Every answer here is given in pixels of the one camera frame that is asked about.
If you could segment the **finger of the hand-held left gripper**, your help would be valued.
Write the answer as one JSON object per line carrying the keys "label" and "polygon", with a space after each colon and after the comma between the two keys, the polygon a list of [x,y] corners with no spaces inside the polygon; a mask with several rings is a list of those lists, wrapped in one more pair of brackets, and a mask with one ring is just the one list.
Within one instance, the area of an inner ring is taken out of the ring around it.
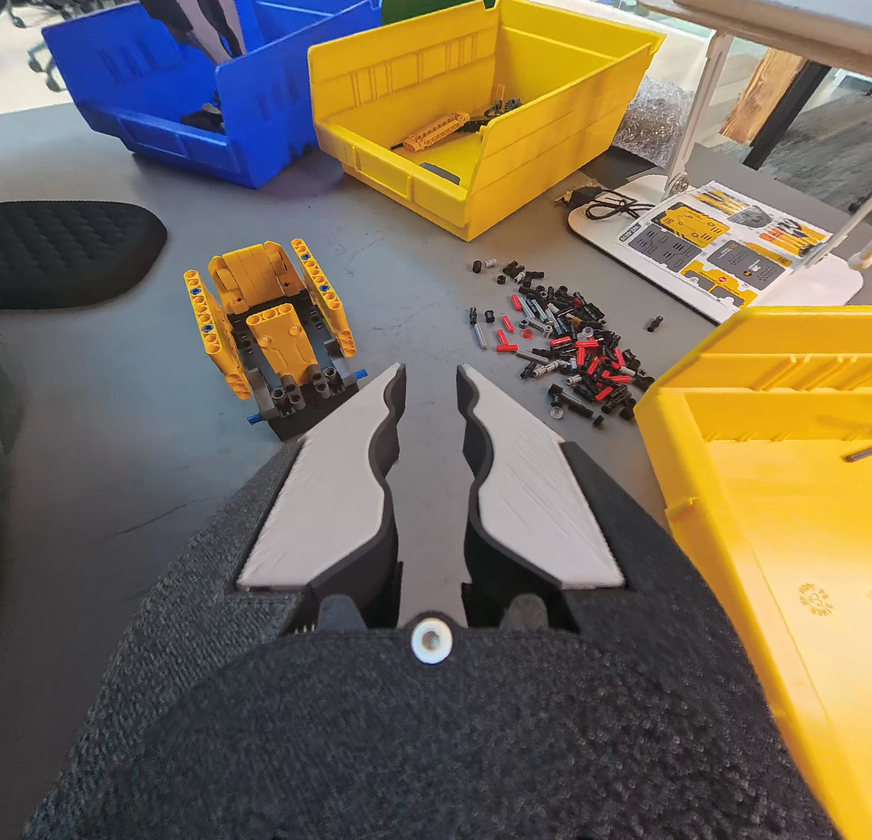
{"label": "finger of the hand-held left gripper", "polygon": [[234,59],[234,0],[173,0],[181,35],[215,64]]}
{"label": "finger of the hand-held left gripper", "polygon": [[247,52],[235,0],[210,0],[211,15],[208,18],[231,57],[241,57]]}

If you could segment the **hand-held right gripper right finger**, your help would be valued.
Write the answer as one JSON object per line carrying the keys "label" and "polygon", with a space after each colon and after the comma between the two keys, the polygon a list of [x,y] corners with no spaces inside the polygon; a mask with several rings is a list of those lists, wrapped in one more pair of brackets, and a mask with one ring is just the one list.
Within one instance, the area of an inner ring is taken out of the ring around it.
{"label": "hand-held right gripper right finger", "polygon": [[558,590],[625,584],[561,436],[470,365],[456,375],[473,473],[470,551],[482,548]]}

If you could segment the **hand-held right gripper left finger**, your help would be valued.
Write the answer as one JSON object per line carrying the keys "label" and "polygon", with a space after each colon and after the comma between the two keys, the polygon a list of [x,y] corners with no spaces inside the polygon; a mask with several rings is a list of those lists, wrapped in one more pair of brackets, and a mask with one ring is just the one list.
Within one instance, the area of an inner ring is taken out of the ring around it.
{"label": "hand-held right gripper left finger", "polygon": [[398,560],[387,475],[406,366],[391,365],[301,439],[236,580],[241,591],[380,591]]}

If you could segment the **partly built yellow lego model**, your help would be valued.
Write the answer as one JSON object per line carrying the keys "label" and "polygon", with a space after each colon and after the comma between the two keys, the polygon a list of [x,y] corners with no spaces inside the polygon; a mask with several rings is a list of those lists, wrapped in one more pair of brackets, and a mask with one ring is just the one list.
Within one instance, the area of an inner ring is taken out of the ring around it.
{"label": "partly built yellow lego model", "polygon": [[267,241],[213,257],[184,274],[206,354],[241,401],[248,423],[280,442],[309,431],[359,390],[365,370],[343,302],[309,245]]}

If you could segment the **pile of small lego pins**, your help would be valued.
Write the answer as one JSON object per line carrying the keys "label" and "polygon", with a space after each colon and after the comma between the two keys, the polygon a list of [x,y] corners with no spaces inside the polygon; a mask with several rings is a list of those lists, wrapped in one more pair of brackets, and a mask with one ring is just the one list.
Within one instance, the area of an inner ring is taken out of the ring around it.
{"label": "pile of small lego pins", "polygon": [[544,271],[519,261],[471,265],[476,274],[487,269],[496,271],[504,291],[495,305],[466,309],[476,346],[514,362],[520,383],[541,387],[553,420],[573,413],[596,429],[608,417],[636,423],[655,378],[604,310],[581,290],[551,283]]}

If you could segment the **blue plastic storage bin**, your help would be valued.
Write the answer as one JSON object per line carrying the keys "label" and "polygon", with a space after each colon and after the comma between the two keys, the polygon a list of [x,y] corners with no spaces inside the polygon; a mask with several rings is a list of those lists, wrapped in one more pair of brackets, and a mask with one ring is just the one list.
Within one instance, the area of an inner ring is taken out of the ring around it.
{"label": "blue plastic storage bin", "polygon": [[[133,153],[250,189],[317,144],[308,50],[382,25],[383,0],[236,0],[248,54],[213,65],[141,4],[47,27],[43,37],[79,112]],[[182,125],[203,104],[225,134]]]}

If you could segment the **yellow plastic storage bin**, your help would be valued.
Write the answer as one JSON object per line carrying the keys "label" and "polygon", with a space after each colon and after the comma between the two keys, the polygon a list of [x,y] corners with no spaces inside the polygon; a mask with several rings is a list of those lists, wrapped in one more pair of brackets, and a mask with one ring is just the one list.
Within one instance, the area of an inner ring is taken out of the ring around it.
{"label": "yellow plastic storage bin", "polygon": [[871,827],[871,308],[753,307],[644,393],[676,543],[731,618],[809,787]]}
{"label": "yellow plastic storage bin", "polygon": [[[481,0],[309,49],[319,147],[349,176],[469,242],[612,143],[661,32]],[[443,114],[522,106],[476,134],[391,151]]]}

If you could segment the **metal spring clip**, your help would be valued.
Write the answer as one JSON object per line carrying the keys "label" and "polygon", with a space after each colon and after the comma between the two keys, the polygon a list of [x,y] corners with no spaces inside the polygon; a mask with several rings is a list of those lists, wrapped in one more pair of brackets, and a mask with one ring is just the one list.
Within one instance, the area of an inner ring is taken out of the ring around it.
{"label": "metal spring clip", "polygon": [[[849,216],[845,224],[842,225],[833,235],[830,235],[827,240],[815,245],[811,251],[804,257],[803,266],[811,267],[819,263],[825,256],[829,255],[834,249],[842,244],[848,235],[859,225],[867,215],[871,212],[871,194],[869,194],[862,204],[858,204],[854,208],[854,212]],[[871,242],[858,250],[854,255],[845,260],[848,267],[864,271],[871,266]]]}

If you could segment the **clear bag of small parts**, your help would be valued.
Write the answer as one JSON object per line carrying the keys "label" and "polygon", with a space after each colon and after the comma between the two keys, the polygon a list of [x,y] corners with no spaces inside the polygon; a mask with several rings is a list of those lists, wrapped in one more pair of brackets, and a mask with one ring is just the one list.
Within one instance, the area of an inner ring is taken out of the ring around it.
{"label": "clear bag of small parts", "polygon": [[612,146],[652,163],[668,164],[692,107],[694,93],[668,81],[643,77]]}

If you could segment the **white book stand with stickers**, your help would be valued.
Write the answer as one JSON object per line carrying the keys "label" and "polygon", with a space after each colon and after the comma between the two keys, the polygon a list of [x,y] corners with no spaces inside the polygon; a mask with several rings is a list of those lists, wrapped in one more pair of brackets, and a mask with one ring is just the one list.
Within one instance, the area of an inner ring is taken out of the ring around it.
{"label": "white book stand with stickers", "polygon": [[687,160],[735,38],[807,61],[752,142],[745,165],[753,169],[768,158],[829,69],[871,74],[871,0],[636,1],[650,11],[714,30],[691,112],[666,169],[665,200],[688,187]]}

